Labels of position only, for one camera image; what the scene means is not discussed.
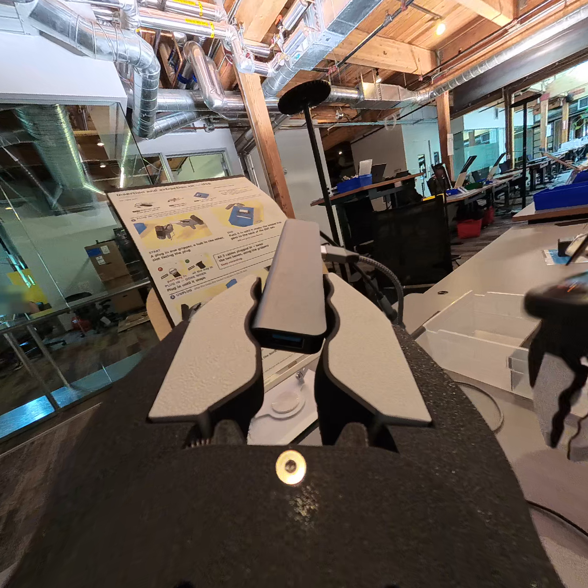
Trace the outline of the cardboard box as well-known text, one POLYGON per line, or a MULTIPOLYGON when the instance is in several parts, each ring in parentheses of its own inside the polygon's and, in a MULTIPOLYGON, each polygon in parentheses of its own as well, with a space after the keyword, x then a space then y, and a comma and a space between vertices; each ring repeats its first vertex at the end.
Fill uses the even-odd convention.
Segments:
MULTIPOLYGON (((121 251, 114 240, 85 246, 85 252, 107 291, 119 290, 135 284, 121 251)), ((119 313, 133 312, 143 308, 139 289, 126 290, 111 297, 114 310, 119 313)))

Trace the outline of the long silver ventilation duct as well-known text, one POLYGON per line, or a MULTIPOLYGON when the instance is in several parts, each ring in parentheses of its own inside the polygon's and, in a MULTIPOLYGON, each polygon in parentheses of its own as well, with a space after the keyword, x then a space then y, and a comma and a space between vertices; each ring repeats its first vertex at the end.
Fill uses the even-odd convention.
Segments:
POLYGON ((586 19, 587 1, 546 1, 445 62, 421 89, 362 82, 353 88, 346 103, 355 109, 421 107, 586 19))

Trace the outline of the wooden desk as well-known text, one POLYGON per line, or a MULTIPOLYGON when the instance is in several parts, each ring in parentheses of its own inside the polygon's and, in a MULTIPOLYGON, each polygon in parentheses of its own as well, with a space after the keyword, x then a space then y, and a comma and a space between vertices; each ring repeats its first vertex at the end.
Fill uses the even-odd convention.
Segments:
POLYGON ((414 175, 406 175, 401 178, 393 178, 384 182, 368 185, 365 187, 358 187, 342 194, 337 194, 330 197, 331 204, 336 206, 343 205, 348 202, 355 202, 362 199, 375 200, 378 198, 385 198, 390 195, 395 195, 404 190, 403 183, 413 179, 420 178, 424 173, 414 175))

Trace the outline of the rectangular metal air duct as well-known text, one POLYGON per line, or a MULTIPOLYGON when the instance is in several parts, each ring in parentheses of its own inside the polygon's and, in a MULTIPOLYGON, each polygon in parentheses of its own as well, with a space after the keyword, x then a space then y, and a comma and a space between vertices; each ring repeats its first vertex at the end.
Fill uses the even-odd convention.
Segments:
POLYGON ((311 71, 382 2, 315 1, 288 36, 262 84, 275 98, 300 70, 311 71))

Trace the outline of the black floor lamp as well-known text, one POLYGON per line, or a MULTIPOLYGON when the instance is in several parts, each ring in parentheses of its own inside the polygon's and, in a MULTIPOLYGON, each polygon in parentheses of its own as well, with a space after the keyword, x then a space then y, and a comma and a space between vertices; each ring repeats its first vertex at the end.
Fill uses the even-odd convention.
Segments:
POLYGON ((322 104, 330 96, 331 85, 325 80, 311 80, 296 85, 287 91, 278 101, 278 108, 283 115, 296 115, 303 113, 306 123, 308 136, 311 143, 313 158, 318 172, 319 184, 323 196, 323 206, 326 209, 329 227, 332 234, 332 239, 337 246, 341 245, 339 232, 337 231, 336 221, 334 218, 334 210, 330 198, 329 188, 322 166, 322 161, 319 153, 318 141, 316 138, 313 121, 311 116, 311 109, 322 104))

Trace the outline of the wooden support post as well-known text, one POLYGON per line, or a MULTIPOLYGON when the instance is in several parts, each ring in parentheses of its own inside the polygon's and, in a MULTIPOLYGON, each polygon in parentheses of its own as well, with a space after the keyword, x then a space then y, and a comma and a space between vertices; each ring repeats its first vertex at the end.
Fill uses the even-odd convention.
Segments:
POLYGON ((275 133, 262 91, 261 78, 256 74, 241 73, 236 67, 233 69, 270 195, 288 218, 295 218, 275 133))

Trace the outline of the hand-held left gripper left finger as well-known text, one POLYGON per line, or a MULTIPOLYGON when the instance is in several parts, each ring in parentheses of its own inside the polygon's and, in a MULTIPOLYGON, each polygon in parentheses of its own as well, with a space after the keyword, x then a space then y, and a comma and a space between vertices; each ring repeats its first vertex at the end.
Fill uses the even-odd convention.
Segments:
POLYGON ((262 351, 251 331, 260 277, 245 277, 189 321, 149 411, 152 423, 188 422, 202 439, 232 420, 247 438, 263 404, 262 351))

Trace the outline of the clear plastic bin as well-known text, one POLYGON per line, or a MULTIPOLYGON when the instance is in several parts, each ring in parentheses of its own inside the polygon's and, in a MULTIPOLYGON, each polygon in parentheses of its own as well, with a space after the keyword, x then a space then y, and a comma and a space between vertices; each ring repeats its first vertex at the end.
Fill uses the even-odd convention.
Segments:
POLYGON ((527 356, 539 320, 523 298, 469 291, 426 321, 417 342, 446 371, 531 400, 527 356))

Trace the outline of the wooden instruction sign board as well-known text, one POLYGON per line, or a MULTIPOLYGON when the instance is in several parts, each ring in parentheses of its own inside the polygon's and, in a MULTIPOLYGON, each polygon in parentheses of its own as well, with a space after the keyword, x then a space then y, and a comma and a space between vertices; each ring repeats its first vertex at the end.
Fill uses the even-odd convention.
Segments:
POLYGON ((287 217, 244 176, 107 193, 172 326, 245 276, 268 275, 287 217))

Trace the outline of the grey USB hub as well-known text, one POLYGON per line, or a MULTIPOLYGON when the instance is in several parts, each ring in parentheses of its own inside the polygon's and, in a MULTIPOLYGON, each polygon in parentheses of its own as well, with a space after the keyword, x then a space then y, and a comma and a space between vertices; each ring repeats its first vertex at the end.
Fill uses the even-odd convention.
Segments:
POLYGON ((262 348, 318 353, 327 331, 320 229, 288 219, 251 323, 262 348))

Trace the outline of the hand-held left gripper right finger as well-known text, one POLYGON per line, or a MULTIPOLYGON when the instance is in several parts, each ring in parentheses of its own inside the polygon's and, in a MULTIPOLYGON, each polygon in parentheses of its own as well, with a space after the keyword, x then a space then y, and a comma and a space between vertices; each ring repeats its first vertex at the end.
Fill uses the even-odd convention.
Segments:
POLYGON ((426 428, 432 417, 381 310, 335 274, 323 275, 327 333, 315 372, 321 437, 359 423, 368 437, 387 425, 426 428))

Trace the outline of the black mesh chair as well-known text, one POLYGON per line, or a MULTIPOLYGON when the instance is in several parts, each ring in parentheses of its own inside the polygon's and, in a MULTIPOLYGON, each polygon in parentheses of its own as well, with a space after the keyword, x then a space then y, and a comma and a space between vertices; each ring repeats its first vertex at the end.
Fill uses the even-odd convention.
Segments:
POLYGON ((371 215, 372 258, 406 287, 434 285, 453 271, 445 204, 434 198, 371 215))

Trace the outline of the silver round ventilation duct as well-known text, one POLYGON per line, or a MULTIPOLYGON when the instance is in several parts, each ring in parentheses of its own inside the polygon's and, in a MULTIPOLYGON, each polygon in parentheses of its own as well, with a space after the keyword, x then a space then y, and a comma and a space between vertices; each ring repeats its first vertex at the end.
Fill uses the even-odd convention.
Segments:
POLYGON ((87 57, 128 65, 134 70, 132 128, 150 138, 155 129, 160 64, 141 36, 86 19, 59 1, 33 1, 27 19, 42 33, 87 57))

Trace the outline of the glass partition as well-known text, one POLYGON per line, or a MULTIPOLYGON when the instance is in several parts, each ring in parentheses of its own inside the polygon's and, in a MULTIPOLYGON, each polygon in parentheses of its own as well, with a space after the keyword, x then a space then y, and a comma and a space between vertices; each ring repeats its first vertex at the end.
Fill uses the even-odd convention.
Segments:
POLYGON ((149 185, 124 110, 1 104, 1 440, 110 388, 154 346, 144 264, 107 199, 149 185), (85 246, 114 240, 135 284, 107 291, 85 246), (122 314, 111 297, 139 289, 122 314))

